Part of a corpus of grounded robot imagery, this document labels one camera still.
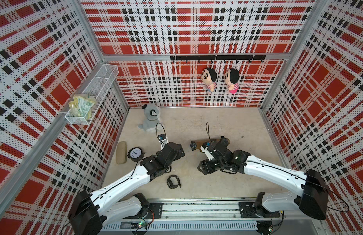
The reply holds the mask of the chunky black watch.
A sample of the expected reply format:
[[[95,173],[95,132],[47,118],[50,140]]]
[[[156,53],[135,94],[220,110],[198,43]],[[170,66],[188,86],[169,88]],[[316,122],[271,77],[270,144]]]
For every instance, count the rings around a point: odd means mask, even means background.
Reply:
[[[181,188],[180,178],[176,175],[170,175],[166,180],[166,184],[170,189]]]
[[[224,146],[227,147],[230,144],[230,140],[225,138],[224,136],[221,136],[220,138],[220,143]]]

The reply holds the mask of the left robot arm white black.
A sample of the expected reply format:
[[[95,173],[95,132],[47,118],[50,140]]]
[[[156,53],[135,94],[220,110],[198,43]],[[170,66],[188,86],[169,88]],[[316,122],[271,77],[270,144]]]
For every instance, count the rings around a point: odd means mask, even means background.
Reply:
[[[173,142],[167,143],[150,157],[144,157],[140,147],[129,150],[127,157],[136,162],[131,172],[99,190],[91,193],[81,191],[76,195],[67,216],[74,233],[96,235],[105,225],[116,219],[144,217],[150,204],[143,194],[138,193],[128,200],[123,198],[162,176],[173,161],[184,156],[182,145]]]

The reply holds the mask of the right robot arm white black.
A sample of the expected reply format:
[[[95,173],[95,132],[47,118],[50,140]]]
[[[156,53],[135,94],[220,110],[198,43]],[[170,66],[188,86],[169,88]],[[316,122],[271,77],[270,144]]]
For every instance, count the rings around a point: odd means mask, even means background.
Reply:
[[[222,142],[206,142],[200,151],[207,156],[198,166],[203,175],[216,171],[247,174],[286,189],[285,193],[258,193],[253,205],[243,210],[245,214],[270,217],[278,211],[300,211],[313,219],[326,219],[329,193],[319,172],[287,169],[242,150],[231,152]]]

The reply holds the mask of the wooden watch stand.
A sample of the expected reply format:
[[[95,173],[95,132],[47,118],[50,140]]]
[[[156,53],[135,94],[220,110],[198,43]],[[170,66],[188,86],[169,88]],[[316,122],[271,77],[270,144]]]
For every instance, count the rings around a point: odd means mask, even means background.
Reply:
[[[200,149],[201,146],[206,145],[207,142],[222,142],[224,146],[228,146],[230,144],[230,140],[222,136],[218,139],[191,141],[190,148],[192,151],[194,151],[196,149]]]

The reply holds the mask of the grey white plush dog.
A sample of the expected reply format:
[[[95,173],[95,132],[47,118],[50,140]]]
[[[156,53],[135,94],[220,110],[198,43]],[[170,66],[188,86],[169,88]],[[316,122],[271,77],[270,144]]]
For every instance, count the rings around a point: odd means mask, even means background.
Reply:
[[[152,103],[142,105],[145,119],[137,127],[145,132],[155,132],[163,130],[161,126],[160,108]]]

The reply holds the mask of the black round alarm clock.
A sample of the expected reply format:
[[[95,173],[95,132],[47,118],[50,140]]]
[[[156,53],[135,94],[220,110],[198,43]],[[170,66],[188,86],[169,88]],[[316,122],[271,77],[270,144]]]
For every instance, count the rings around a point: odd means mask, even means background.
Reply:
[[[139,162],[144,158],[144,152],[140,147],[134,147],[129,150],[127,157],[133,162]]]

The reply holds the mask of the beige glasses case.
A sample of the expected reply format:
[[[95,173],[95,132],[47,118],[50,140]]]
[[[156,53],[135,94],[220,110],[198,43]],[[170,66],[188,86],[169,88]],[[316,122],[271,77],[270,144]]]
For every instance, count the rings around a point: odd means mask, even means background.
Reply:
[[[116,147],[115,162],[118,165],[124,164],[127,161],[127,143],[119,142]]]

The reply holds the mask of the hanging doll striped shirt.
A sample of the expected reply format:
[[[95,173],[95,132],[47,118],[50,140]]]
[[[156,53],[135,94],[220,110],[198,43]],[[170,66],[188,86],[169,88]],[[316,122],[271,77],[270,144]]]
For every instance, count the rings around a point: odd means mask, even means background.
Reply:
[[[215,91],[217,84],[217,73],[213,68],[205,68],[202,71],[202,82],[208,92],[212,93]]]

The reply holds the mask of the hanging doll pink shirt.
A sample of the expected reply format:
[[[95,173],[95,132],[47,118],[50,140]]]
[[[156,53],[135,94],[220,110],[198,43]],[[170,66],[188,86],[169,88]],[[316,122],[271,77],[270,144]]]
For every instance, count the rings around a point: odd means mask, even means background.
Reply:
[[[239,89],[239,71],[237,69],[228,69],[224,75],[224,82],[227,86],[228,92],[236,94]]]

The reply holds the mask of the yellow green snack packets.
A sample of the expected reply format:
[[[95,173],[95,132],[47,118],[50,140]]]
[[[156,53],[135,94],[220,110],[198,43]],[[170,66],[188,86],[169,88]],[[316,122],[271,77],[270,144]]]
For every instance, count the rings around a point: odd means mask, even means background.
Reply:
[[[73,100],[69,102],[70,115],[90,119],[92,116],[92,107],[95,105],[96,99],[88,94],[74,95]]]

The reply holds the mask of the aluminium mounting rail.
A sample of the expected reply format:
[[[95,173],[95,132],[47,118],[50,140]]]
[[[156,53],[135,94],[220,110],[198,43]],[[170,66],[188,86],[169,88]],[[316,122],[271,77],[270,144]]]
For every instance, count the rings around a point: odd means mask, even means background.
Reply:
[[[175,200],[146,200],[142,197],[117,202],[107,209],[98,212],[103,223],[130,219],[137,215],[143,206],[150,203],[163,203],[162,216],[159,219],[271,219],[271,218],[242,218],[239,212],[240,202],[254,202],[262,206],[255,198],[229,199],[175,199]],[[311,219],[298,207],[292,209],[277,209],[288,219]]]

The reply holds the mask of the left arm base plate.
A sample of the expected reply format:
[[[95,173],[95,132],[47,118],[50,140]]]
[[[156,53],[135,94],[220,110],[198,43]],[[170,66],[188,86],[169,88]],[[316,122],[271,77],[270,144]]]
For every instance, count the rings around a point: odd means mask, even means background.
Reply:
[[[159,219],[162,216],[163,203],[150,203],[143,206],[134,218]]]

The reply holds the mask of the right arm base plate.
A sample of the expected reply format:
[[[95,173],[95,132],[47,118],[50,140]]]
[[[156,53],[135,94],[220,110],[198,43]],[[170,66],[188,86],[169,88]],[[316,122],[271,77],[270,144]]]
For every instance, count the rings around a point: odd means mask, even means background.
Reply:
[[[240,202],[239,212],[242,218],[280,218],[279,211],[270,212],[263,206],[255,206],[254,202]]]

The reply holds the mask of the black hook rail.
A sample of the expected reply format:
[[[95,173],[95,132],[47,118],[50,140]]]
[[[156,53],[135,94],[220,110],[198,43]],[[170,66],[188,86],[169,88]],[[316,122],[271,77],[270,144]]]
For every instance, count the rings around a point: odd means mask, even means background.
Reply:
[[[216,61],[216,60],[245,60],[245,61],[253,61],[259,60],[263,62],[266,59],[266,55],[172,55],[170,56],[171,61]]]

